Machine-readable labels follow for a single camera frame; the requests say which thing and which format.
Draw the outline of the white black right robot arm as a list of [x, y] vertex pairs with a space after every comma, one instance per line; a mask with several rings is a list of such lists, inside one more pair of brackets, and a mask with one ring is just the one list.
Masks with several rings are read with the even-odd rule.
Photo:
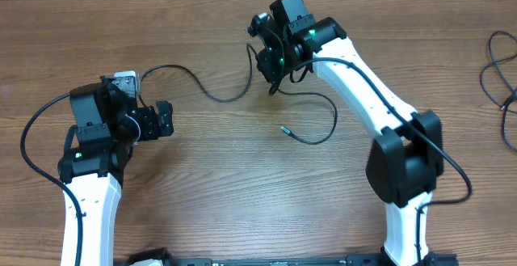
[[258, 69], [271, 93], [305, 69], [332, 87], [362, 122], [372, 146], [366, 176], [385, 203], [388, 263], [429, 265], [427, 207], [443, 173], [441, 123], [397, 97], [367, 66], [347, 32], [331, 17], [316, 20], [303, 0], [276, 0], [247, 31], [259, 37]]

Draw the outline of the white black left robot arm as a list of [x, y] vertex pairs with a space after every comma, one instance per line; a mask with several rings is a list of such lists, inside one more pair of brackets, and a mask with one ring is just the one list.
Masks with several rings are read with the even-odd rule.
[[124, 168], [139, 141], [174, 132], [167, 101], [140, 108], [133, 82], [120, 88], [115, 78], [70, 92], [76, 120], [58, 163], [61, 181], [73, 193], [65, 198], [63, 265], [111, 265], [114, 226]]

